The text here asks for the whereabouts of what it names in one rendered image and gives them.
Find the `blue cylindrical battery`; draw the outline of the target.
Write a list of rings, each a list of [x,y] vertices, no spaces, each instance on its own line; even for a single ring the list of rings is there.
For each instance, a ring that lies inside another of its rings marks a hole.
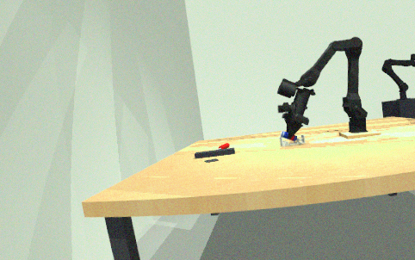
[[[284,139],[288,139],[288,133],[281,131],[280,132],[280,137],[283,137]],[[292,140],[293,142],[295,142],[297,140],[297,136],[293,135],[293,137],[289,140]]]

